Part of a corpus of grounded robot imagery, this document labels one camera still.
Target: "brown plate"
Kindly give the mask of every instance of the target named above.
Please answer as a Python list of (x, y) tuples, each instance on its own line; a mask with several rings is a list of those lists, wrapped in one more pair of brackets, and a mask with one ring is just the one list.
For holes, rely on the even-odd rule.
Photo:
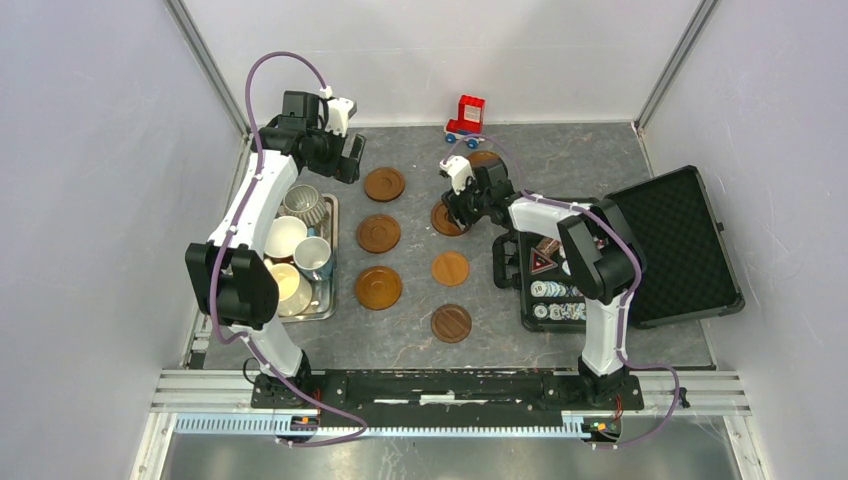
[(442, 305), (433, 312), (430, 328), (433, 335), (443, 342), (461, 342), (471, 332), (471, 315), (459, 305)]
[(371, 310), (383, 310), (397, 302), (403, 291), (400, 276), (389, 267), (366, 268), (356, 277), (354, 292), (359, 303)]
[(388, 215), (371, 215), (360, 222), (356, 241), (366, 252), (388, 252), (400, 240), (400, 225)]
[(403, 174), (391, 167), (373, 170), (365, 177), (365, 195), (378, 202), (390, 202), (403, 193), (406, 181)]
[(430, 211), (430, 223), (437, 232), (448, 237), (456, 237), (468, 231), (468, 229), (462, 230), (450, 221), (448, 218), (448, 207), (441, 201), (433, 205), (433, 210)]
[(479, 150), (465, 158), (468, 159), (468, 163), (470, 163), (472, 167), (476, 167), (486, 160), (495, 160), (501, 158), (501, 156), (491, 150)]
[(464, 282), (470, 270), (468, 260), (459, 252), (445, 252), (433, 259), (433, 264), (430, 265), (433, 278), (448, 287), (455, 287)]

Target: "black case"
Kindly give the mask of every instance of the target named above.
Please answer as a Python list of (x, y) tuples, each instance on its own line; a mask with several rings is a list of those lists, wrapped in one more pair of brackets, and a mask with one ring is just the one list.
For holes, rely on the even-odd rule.
[[(630, 306), (628, 324), (634, 328), (736, 313), (745, 306), (698, 169), (687, 166), (628, 187), (606, 198), (621, 209), (648, 259), (648, 270)], [(596, 203), (595, 198), (560, 199)], [(533, 332), (582, 333), (585, 321), (539, 320), (533, 305), (548, 303), (530, 295), (534, 280), (571, 285), (562, 270), (530, 275), (530, 249), (541, 236), (507, 232), (492, 245), (495, 285), (521, 291), (521, 323)], [(507, 245), (514, 252), (506, 252)], [(508, 269), (517, 269), (508, 273)], [(574, 303), (577, 298), (554, 303)]]

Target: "mug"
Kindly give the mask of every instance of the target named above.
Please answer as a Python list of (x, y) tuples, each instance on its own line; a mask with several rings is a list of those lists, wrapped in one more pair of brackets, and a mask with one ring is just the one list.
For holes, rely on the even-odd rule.
[(276, 218), (265, 239), (265, 255), (275, 263), (290, 262), (294, 250), (306, 235), (306, 224), (301, 219), (289, 216)]
[(320, 282), (333, 274), (333, 251), (330, 242), (309, 237), (294, 250), (294, 264), (306, 278)]
[(277, 303), (277, 315), (291, 317), (306, 310), (312, 301), (312, 285), (303, 278), (296, 268), (288, 263), (278, 263), (268, 269), (277, 282), (280, 299)]
[(327, 215), (324, 197), (310, 185), (295, 185), (289, 189), (283, 199), (283, 209), (286, 215), (303, 220), (308, 227), (318, 225)]

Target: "white wall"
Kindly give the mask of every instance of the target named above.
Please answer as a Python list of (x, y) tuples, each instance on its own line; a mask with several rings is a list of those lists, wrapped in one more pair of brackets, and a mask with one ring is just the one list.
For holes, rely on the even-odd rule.
[(126, 478), (239, 137), (162, 2), (0, 18), (0, 478)]
[(651, 123), (657, 173), (688, 163), (748, 301), (710, 322), (772, 473), (844, 476), (848, 408), (845, 2), (722, 2)]
[[(698, 0), (187, 0), (243, 102), (259, 56), (290, 50), (359, 102), (355, 125), (444, 124), (463, 93), (489, 122), (632, 120)], [(293, 61), (254, 81), (257, 118), (285, 89), (317, 89)]]

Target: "gray ribbed cup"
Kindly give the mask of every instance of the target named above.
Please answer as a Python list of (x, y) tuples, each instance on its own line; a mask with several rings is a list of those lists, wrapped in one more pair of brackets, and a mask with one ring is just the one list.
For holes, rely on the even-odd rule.
[(327, 215), (326, 202), (310, 185), (292, 187), (283, 199), (283, 208), (287, 215), (303, 220), (307, 227), (318, 225)]

